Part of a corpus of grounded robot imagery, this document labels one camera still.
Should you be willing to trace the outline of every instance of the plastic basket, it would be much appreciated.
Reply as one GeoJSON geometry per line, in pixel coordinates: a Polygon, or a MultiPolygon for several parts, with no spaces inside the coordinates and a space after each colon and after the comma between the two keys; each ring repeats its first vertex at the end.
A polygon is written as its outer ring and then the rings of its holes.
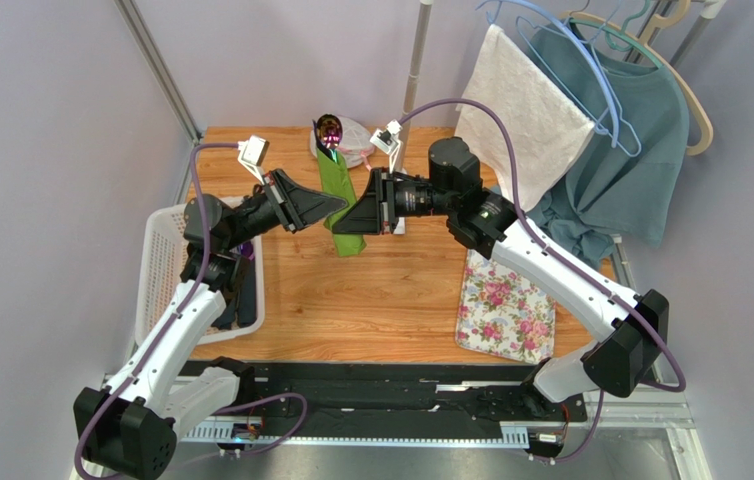
{"type": "MultiPolygon", "coordinates": [[[[227,205],[236,207],[241,197],[221,198],[227,205]]],[[[176,285],[181,283],[179,274],[187,261],[183,238],[185,221],[182,214],[185,204],[162,208],[149,216],[143,239],[143,257],[140,263],[140,284],[137,292],[137,313],[134,336],[138,345],[158,323],[167,305],[173,298],[176,285]]],[[[253,239],[254,264],[256,268],[256,321],[249,327],[232,330],[209,328],[199,344],[220,342],[255,332],[265,320],[265,276],[262,260],[262,239],[253,239]]]]}

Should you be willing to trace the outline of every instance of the wooden table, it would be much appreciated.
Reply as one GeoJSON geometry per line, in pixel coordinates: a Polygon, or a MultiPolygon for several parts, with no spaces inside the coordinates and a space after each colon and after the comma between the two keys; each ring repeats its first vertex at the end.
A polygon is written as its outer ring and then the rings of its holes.
{"type": "MultiPolygon", "coordinates": [[[[427,149],[452,135],[450,128],[411,132],[404,165],[427,175],[427,149]]],[[[284,168],[303,186],[321,189],[308,128],[210,128],[206,142],[235,142],[259,135],[270,141],[266,170],[284,168]]],[[[199,158],[203,191],[216,196],[249,194],[256,179],[238,164],[235,150],[206,150],[199,158]]],[[[378,152],[372,165],[387,165],[378,152]]],[[[484,185],[495,175],[482,166],[484,185]]],[[[357,194],[364,167],[350,171],[357,194]]],[[[444,218],[412,218],[403,236],[366,237],[358,256],[339,258],[321,225],[295,235],[274,229],[263,237],[266,316],[252,335],[200,345],[193,358],[219,355],[240,360],[508,363],[464,350],[454,328],[466,250],[454,241],[444,218]]],[[[606,265],[605,273],[613,271],[606,265]]],[[[558,307],[555,355],[583,346],[589,334],[558,307]]]]}

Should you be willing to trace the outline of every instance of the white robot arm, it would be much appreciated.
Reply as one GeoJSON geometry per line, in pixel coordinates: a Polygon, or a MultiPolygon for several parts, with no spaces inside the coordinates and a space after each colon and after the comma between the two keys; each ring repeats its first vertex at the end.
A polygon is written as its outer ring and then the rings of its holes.
{"type": "Polygon", "coordinates": [[[222,407],[254,399],[253,367],[223,357],[172,390],[206,330],[235,314],[227,305],[240,292],[251,262],[242,246],[277,226],[300,231],[347,206],[342,198],[297,185],[282,170],[265,174],[266,150],[267,142],[258,137],[242,148],[239,161],[254,167],[248,169],[261,183],[238,207],[211,195],[202,197],[204,214],[196,199],[185,207],[188,260],[170,305],[128,363],[102,389],[85,388],[75,400],[84,459],[133,478],[158,478],[178,439],[222,407]]]}
{"type": "MultiPolygon", "coordinates": [[[[388,130],[382,136],[378,131],[375,139],[391,146],[388,130]]],[[[462,139],[435,142],[428,157],[429,178],[373,169],[365,193],[335,224],[333,232],[385,234],[391,233],[402,217],[446,215],[448,230],[459,243],[533,281],[569,309],[593,336],[585,347],[545,360],[525,379],[529,407],[542,414],[551,410],[552,404],[596,389],[628,397],[660,350],[614,296],[639,312],[662,339],[667,333],[667,300],[655,291],[637,295],[553,242],[541,245],[520,224],[510,201],[483,188],[480,162],[462,139]],[[556,255],[573,259],[579,272],[567,268],[556,255]],[[603,284],[611,296],[600,294],[583,277],[603,284]]],[[[532,221],[522,220],[537,238],[546,241],[532,221]]]]}

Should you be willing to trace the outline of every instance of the metal pole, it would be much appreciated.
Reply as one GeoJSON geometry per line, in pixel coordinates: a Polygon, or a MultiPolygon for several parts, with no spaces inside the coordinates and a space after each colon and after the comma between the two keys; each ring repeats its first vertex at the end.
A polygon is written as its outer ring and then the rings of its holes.
{"type": "Polygon", "coordinates": [[[685,39],[682,40],[682,44],[679,45],[676,53],[674,53],[672,58],[670,58],[671,67],[676,68],[679,66],[679,64],[682,62],[682,58],[684,58],[684,56],[688,54],[688,52],[691,50],[691,47],[693,47],[696,41],[699,39],[699,36],[702,35],[703,31],[705,31],[705,27],[708,26],[709,22],[711,22],[711,20],[708,18],[702,16],[697,18],[694,26],[691,27],[691,30],[688,32],[687,36],[685,36],[685,39]]]}
{"type": "MultiPolygon", "coordinates": [[[[421,59],[424,56],[424,41],[427,38],[427,26],[430,24],[430,10],[433,7],[433,0],[420,0],[418,9],[418,25],[415,27],[415,41],[413,42],[413,55],[410,60],[410,75],[407,78],[407,92],[404,96],[404,115],[410,113],[415,108],[415,94],[418,90],[418,76],[421,72],[421,59]]],[[[399,136],[401,149],[398,152],[398,159],[395,163],[398,170],[404,167],[404,154],[407,149],[407,140],[410,137],[410,124],[404,125],[399,136]]]]}
{"type": "Polygon", "coordinates": [[[146,57],[146,61],[149,62],[149,67],[152,69],[152,73],[155,74],[155,78],[158,79],[161,89],[164,90],[164,96],[167,97],[167,101],[170,103],[170,107],[173,108],[176,118],[182,124],[185,134],[191,139],[191,143],[199,145],[202,139],[202,132],[191,116],[185,99],[182,98],[182,94],[176,88],[176,82],[173,80],[173,76],[170,75],[170,71],[164,63],[164,58],[161,57],[161,52],[155,45],[152,34],[149,33],[149,28],[147,28],[146,23],[143,21],[140,10],[137,8],[134,0],[114,0],[114,3],[117,4],[129,30],[131,30],[134,39],[137,41],[138,47],[140,47],[141,52],[146,57]]]}

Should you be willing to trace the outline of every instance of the floral fabric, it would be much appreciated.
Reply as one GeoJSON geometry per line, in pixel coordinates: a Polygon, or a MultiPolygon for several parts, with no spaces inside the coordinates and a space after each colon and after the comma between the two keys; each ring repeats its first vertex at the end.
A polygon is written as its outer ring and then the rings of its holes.
{"type": "Polygon", "coordinates": [[[554,300],[528,279],[474,250],[457,314],[457,344],[469,350],[539,363],[554,351],[554,300]]]}

